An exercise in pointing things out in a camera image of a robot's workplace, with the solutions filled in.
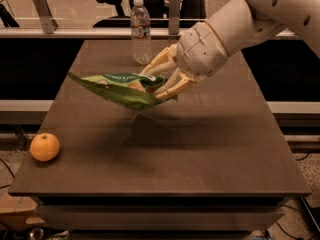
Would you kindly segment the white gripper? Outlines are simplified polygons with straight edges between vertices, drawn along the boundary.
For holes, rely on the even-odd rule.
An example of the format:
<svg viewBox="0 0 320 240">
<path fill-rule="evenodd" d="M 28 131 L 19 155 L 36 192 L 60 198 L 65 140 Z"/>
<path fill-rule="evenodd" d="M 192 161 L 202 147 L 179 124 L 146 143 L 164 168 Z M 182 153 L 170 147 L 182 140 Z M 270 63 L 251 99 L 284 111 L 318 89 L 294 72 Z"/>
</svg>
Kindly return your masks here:
<svg viewBox="0 0 320 240">
<path fill-rule="evenodd" d="M 196 23 L 180 37 L 177 45 L 164 48 L 141 71 L 143 75 L 173 73 L 158 88 L 157 99 L 168 99 L 213 76 L 228 60 L 228 52 L 208 23 Z"/>
</svg>

